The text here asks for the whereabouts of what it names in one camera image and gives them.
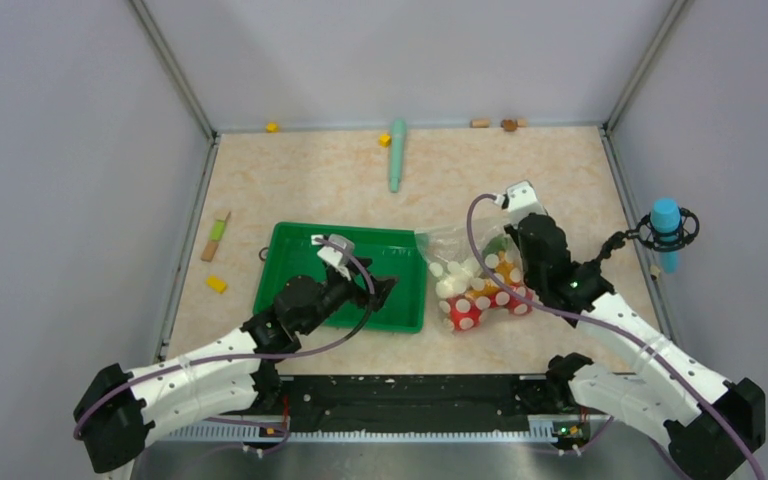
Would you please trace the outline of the clear dotted zip bag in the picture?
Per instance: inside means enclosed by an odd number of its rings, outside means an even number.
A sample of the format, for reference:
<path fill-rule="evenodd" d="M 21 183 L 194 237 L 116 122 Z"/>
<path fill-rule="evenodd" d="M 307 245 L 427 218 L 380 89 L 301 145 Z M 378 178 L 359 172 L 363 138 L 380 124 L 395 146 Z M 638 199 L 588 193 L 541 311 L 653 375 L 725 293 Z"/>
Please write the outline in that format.
<path fill-rule="evenodd" d="M 520 296 L 534 298 L 524 283 L 518 248 L 504 232 L 502 220 L 473 222 L 478 255 L 473 254 L 463 225 L 417 230 L 415 238 L 443 324 L 451 331 L 475 329 L 492 315 L 510 319 L 532 313 L 530 305 L 499 287 L 504 283 Z"/>

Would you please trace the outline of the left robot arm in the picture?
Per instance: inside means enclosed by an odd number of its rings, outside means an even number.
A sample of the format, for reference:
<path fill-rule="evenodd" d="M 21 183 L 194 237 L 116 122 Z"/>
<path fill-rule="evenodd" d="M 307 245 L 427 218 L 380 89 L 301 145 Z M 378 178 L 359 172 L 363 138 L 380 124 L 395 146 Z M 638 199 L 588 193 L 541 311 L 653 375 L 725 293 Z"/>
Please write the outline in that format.
<path fill-rule="evenodd" d="M 365 289 L 333 268 L 322 281 L 292 277 L 269 306 L 207 345 L 147 367 L 99 370 L 73 411 L 73 435 L 93 471 L 107 474 L 194 422 L 251 408 L 268 413 L 281 397 L 275 365 L 302 356 L 301 336 L 347 303 L 369 318 L 397 283 L 395 276 L 372 277 Z"/>

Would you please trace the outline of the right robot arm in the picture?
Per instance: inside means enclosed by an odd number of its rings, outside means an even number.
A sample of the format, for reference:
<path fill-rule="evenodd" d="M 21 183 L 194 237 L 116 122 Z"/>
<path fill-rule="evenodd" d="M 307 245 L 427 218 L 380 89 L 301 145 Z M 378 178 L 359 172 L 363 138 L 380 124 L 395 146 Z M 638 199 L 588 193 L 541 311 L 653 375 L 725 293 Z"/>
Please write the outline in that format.
<path fill-rule="evenodd" d="M 742 466 L 765 476 L 756 457 L 766 441 L 766 398 L 749 378 L 734 382 L 709 369 L 645 321 L 603 275 L 602 263 L 635 240 L 671 252 L 692 242 L 684 227 L 696 217 L 679 209 L 666 233 L 648 217 L 618 231 L 586 262 L 573 260 L 566 234 L 544 211 L 505 227 L 526 268 L 525 283 L 543 311 L 598 340 L 637 376 L 624 379 L 583 356 L 567 355 L 549 370 L 549 404 L 572 412 L 580 404 L 609 414 L 665 451 L 689 479 L 728 479 Z"/>

